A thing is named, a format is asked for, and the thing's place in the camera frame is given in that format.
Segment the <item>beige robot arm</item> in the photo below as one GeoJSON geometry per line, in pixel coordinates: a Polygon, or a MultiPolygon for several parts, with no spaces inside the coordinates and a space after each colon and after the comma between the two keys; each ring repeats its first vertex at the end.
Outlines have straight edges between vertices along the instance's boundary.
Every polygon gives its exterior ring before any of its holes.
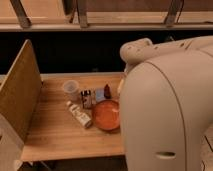
{"type": "Polygon", "coordinates": [[[128,171],[202,171],[213,123],[213,36],[124,44],[119,92],[128,171]]]}

